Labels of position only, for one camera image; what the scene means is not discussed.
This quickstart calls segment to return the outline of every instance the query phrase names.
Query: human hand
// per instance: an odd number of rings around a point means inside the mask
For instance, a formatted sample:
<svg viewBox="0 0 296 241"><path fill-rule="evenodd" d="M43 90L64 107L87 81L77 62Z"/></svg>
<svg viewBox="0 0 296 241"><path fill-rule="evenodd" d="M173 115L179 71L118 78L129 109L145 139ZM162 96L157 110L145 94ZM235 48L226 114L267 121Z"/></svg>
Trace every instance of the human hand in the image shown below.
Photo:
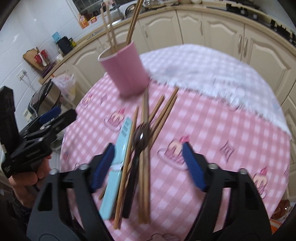
<svg viewBox="0 0 296 241"><path fill-rule="evenodd" d="M36 197L30 193L26 186L33 186L41 184L39 179L46 177L49 174L49 159L50 156L42 160L41 165L38 167L37 173L35 172L20 172L13 174L8 180L12 186L16 198L20 203L28 208L32 208Z"/></svg>

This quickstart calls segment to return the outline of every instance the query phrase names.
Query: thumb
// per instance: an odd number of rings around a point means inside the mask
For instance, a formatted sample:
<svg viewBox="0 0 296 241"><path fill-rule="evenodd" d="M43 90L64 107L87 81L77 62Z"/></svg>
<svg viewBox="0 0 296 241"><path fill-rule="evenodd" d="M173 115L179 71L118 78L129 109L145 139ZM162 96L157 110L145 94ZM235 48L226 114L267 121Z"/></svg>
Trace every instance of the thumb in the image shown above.
<svg viewBox="0 0 296 241"><path fill-rule="evenodd" d="M15 173L9 178L12 187L32 186L38 182L38 177L34 172Z"/></svg>

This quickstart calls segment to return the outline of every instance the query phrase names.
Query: spoon handle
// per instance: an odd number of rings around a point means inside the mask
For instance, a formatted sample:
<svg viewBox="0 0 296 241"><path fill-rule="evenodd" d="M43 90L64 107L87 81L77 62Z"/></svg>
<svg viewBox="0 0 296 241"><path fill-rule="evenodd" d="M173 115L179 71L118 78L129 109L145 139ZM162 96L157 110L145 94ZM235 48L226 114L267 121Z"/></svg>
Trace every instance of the spoon handle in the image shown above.
<svg viewBox="0 0 296 241"><path fill-rule="evenodd" d="M131 213L133 197L135 195L135 187L137 186L137 183L138 183L139 156L140 155L138 153L135 153L132 160L131 172L128 178L128 185L126 187L126 196L125 196L123 208L122 208L123 218L129 218L129 215Z"/></svg>

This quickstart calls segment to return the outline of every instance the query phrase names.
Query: round table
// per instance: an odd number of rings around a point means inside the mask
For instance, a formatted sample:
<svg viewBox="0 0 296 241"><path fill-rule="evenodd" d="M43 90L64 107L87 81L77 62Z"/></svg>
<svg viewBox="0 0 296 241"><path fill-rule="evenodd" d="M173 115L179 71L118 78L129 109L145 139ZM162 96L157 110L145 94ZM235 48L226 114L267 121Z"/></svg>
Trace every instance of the round table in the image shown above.
<svg viewBox="0 0 296 241"><path fill-rule="evenodd" d="M184 240L205 196L195 187L182 157L181 146L187 141L222 169L246 168L270 217L287 187L290 133L269 85L248 65L198 45L155 50L141 55L141 60L151 74L150 111L161 95L163 108L174 85L180 90L151 149L151 223L138 224L134 198L130 218L122 220L120 229L113 229L112 220L105 221L114 240ZM124 119L132 119L141 100L142 95L120 98L110 77L101 78L81 100L77 120L66 129L62 171L88 163L109 142L116 143ZM93 194L98 209L101 191ZM215 230L223 227L229 193L223 193ZM69 200L80 221L74 198Z"/></svg>

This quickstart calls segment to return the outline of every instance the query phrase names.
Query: screw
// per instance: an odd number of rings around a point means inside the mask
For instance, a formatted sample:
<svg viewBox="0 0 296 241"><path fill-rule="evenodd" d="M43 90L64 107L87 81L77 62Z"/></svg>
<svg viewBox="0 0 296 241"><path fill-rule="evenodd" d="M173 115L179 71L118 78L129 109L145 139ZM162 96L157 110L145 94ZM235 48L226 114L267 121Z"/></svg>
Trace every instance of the screw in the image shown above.
<svg viewBox="0 0 296 241"><path fill-rule="evenodd" d="M246 169L242 168L239 170L239 173L246 175L246 174L248 174L248 171Z"/></svg>
<svg viewBox="0 0 296 241"><path fill-rule="evenodd" d="M50 174L50 175L55 175L55 174L57 174L57 173L59 173L59 170L58 170L58 169L51 169L51 170L49 171L49 174Z"/></svg>
<svg viewBox="0 0 296 241"><path fill-rule="evenodd" d="M209 168L210 169L218 169L218 165L216 163L210 163Z"/></svg>
<svg viewBox="0 0 296 241"><path fill-rule="evenodd" d="M80 170L86 170L86 169L88 169L88 167L89 167L88 164L81 164L81 165L79 166L79 169L80 169Z"/></svg>

